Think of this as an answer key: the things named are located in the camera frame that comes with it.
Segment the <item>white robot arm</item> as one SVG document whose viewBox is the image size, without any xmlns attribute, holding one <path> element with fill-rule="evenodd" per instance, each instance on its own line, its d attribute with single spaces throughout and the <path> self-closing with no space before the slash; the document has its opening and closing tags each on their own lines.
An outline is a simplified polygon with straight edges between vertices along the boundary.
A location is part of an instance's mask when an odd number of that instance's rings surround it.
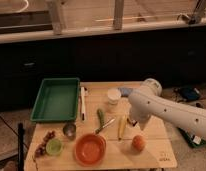
<svg viewBox="0 0 206 171">
<path fill-rule="evenodd" d="M 144 128 L 154 115 L 206 140 L 206 109 L 164 99 L 161 93 L 162 86 L 157 80 L 144 80 L 128 96 L 129 116 Z"/>
</svg>

